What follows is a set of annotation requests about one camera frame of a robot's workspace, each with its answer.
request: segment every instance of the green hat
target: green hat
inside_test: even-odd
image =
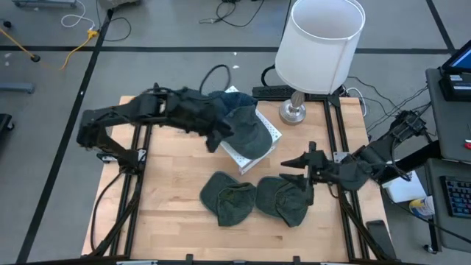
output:
[[[223,141],[245,158],[261,158],[272,147],[272,135],[258,118],[254,105],[236,108],[227,114],[226,121],[234,135]]]
[[[283,218],[289,227],[300,225],[308,212],[305,192],[280,177],[260,180],[255,204],[264,213]]]
[[[209,211],[218,216],[219,226],[232,226],[242,222],[255,204],[256,187],[239,183],[224,172],[215,172],[199,194]]]

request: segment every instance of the yellow cable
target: yellow cable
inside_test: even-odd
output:
[[[35,55],[32,54],[31,52],[28,52],[28,50],[26,50],[18,41],[16,41],[12,36],[8,35],[8,33],[6,33],[1,27],[0,27],[0,32],[7,36],[7,38],[9,38],[14,44],[16,44],[16,46],[18,46],[21,50],[23,50],[23,52],[26,52],[31,58],[34,58]]]
[[[94,31],[94,30],[88,30],[88,38],[87,40],[82,43],[82,45],[78,46],[77,48],[73,49],[72,52],[70,52],[67,57],[65,58],[65,62],[64,62],[64,65],[60,68],[60,70],[64,70],[64,68],[67,66],[67,63],[68,63],[68,59],[72,56],[72,54],[78,50],[80,50],[83,46],[85,46],[88,41],[90,41],[92,38],[96,37],[98,35],[98,32],[97,31]]]
[[[0,32],[7,36],[7,38],[9,38],[14,44],[16,44],[16,46],[18,46],[23,52],[26,52],[31,58],[34,58],[35,55],[32,54],[31,52],[29,52],[28,50],[26,50],[18,41],[16,41],[12,36],[8,35],[8,33],[6,33],[2,28],[0,28]],[[67,66],[67,63],[68,63],[68,60],[70,59],[70,57],[72,56],[72,54],[78,50],[80,50],[83,46],[85,46],[92,38],[95,38],[96,36],[98,36],[98,32],[96,30],[91,30],[89,29],[88,30],[88,38],[87,40],[82,43],[82,45],[78,46],[77,48],[75,48],[74,50],[72,50],[72,52],[70,52],[67,57],[65,58],[65,62],[64,64],[62,65],[62,67],[59,69],[59,70],[63,70],[66,66]]]

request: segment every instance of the silver lamp base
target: silver lamp base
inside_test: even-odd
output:
[[[279,109],[281,121],[287,125],[300,124],[306,117],[304,93],[295,91],[291,99],[283,102]]]

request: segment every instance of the white lampshade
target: white lampshade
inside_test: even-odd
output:
[[[304,93],[332,93],[347,78],[364,24],[355,0],[298,0],[275,59],[278,76]]]

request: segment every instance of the wooden table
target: wooden table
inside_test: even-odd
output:
[[[121,104],[132,97],[123,96]],[[227,172],[241,182],[257,185],[264,176],[302,173],[301,169],[282,167],[281,161],[298,157],[308,150],[308,142],[317,142],[330,158],[330,145],[323,104],[306,102],[308,115],[297,126],[285,125],[278,116],[280,102],[259,102],[258,109],[283,136],[278,147],[245,175],[239,176],[237,164],[222,149],[208,153],[205,139],[170,127],[154,127],[146,164],[144,187],[132,246],[133,259],[184,260],[193,254],[206,261],[348,261],[339,202],[327,185],[315,186],[314,206],[299,227],[289,228],[282,219],[267,216],[254,208],[241,224],[218,227],[216,217],[199,201],[199,193],[217,170]],[[341,111],[350,150],[368,144],[358,99],[341,99]],[[337,147],[341,150],[335,110],[331,110]],[[133,127],[113,128],[112,137],[128,148]],[[116,176],[115,163],[104,165],[97,195]],[[116,220],[123,177],[104,195],[96,215],[95,244],[107,234]],[[386,221],[379,188],[371,181],[358,191],[363,220]],[[352,227],[356,256],[360,257],[357,233]],[[127,225],[122,235],[127,232]],[[90,228],[83,253],[91,251]],[[123,253],[125,239],[118,253]]]

